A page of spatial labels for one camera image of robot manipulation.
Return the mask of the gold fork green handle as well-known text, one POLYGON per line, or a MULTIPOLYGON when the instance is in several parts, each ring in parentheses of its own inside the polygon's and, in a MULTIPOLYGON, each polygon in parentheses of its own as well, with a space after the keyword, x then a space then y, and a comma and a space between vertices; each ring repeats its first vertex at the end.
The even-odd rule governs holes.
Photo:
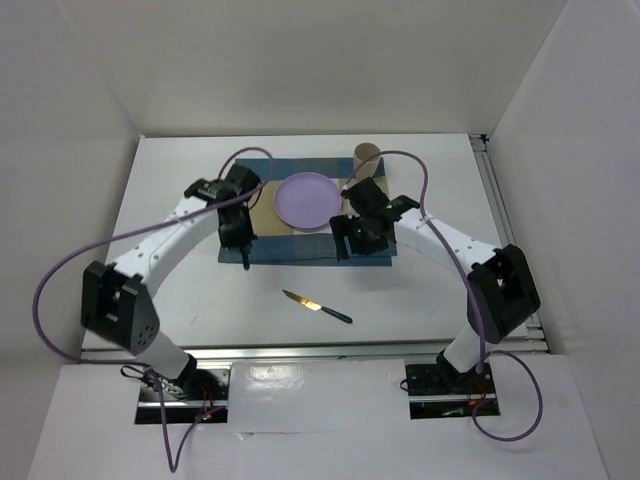
POLYGON ((248 271, 250 269, 250 259, 249 259, 249 249, 246 247, 243 247, 241 249, 241 257, 242 257, 242 262, 243 262, 243 268, 245 271, 248 271))

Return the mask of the purple plate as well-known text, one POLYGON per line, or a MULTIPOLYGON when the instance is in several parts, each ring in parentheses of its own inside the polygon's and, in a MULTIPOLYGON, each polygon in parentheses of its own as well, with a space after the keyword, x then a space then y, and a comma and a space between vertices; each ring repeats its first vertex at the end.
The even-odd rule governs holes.
POLYGON ((273 194, 278 217, 298 230, 324 227, 342 209, 338 184, 319 173, 302 172, 284 179, 273 194))

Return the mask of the beige cup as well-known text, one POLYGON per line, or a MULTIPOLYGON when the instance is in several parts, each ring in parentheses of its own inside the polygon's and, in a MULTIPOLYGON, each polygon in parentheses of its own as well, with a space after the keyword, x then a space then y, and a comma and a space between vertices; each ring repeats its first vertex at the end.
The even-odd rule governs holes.
POLYGON ((357 180, 372 178, 380 159, 380 149, 377 145, 369 142, 358 144, 353 153, 354 178, 357 180))

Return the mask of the gold knife green handle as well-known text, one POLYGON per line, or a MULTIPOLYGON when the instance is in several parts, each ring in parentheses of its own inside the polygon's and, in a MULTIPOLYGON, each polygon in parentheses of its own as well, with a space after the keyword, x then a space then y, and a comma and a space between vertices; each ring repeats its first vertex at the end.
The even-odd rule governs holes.
POLYGON ((339 311, 337 311, 335 309, 331 309, 331 308, 329 308, 327 306, 321 305, 321 304, 319 304, 317 302, 314 302, 314 301, 312 301, 312 300, 310 300, 310 299, 308 299, 306 297, 300 296, 300 295, 298 295, 298 294, 296 294, 294 292, 291 292, 289 290, 283 289, 282 292, 286 297, 288 297, 292 301, 304 306, 305 308, 307 308, 309 310, 312 310, 314 312, 323 312, 323 313, 325 313, 325 314, 327 314, 329 316, 332 316, 333 318, 336 318, 336 319, 338 319, 338 320, 340 320, 340 321, 342 321, 343 323, 346 323, 346 324, 352 324, 353 323, 353 319, 350 316, 348 316, 348 315, 346 315, 344 313, 341 313, 341 312, 339 312, 339 311))

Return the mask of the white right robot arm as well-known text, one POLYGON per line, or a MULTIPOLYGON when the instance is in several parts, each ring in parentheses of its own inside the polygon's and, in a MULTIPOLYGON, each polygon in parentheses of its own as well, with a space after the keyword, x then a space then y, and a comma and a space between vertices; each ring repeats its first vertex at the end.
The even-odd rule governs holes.
POLYGON ((540 308, 524 252, 513 244, 476 240, 421 210, 405 195, 394 199, 367 178, 341 191, 353 213, 330 219, 339 261, 408 247, 461 276, 467 292, 467 325, 438 354, 436 379, 448 392, 469 383, 478 362, 540 308))

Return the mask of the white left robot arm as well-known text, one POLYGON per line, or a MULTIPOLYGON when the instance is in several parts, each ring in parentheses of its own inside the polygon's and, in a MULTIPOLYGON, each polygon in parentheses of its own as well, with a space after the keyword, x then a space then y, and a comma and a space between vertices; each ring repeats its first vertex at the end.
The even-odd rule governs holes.
POLYGON ((168 219, 170 226, 153 232, 112 263, 94 262, 83 273, 81 325, 148 365, 176 399, 189 397, 211 376, 162 333, 153 297, 173 269, 213 234, 219 235, 223 248, 240 255, 245 269, 250 268, 256 235, 247 201, 259 185, 258 175, 237 164, 222 179, 199 179, 184 192, 168 219))

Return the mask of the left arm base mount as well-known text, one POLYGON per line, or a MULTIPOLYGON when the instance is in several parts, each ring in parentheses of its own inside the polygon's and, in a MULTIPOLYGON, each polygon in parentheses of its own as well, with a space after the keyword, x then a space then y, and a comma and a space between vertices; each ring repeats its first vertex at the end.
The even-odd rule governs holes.
MULTIPOLYGON (((150 374, 140 367, 125 365, 120 374, 139 383, 139 395, 134 422, 137 425, 161 423, 160 394, 150 374)), ((161 377, 168 424, 190 424, 197 416, 202 422, 222 424, 228 421, 228 395, 231 369, 213 368, 202 373, 195 385, 184 392, 161 377)))

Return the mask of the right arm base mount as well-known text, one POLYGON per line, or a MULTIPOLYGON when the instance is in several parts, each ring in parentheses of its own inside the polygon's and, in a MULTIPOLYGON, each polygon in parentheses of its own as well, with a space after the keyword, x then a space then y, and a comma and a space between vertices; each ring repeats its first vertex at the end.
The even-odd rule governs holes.
POLYGON ((446 379, 435 363, 406 364, 399 387, 408 395, 411 420, 471 417, 476 406, 478 416, 501 415, 488 363, 481 374, 472 369, 455 379, 446 379))

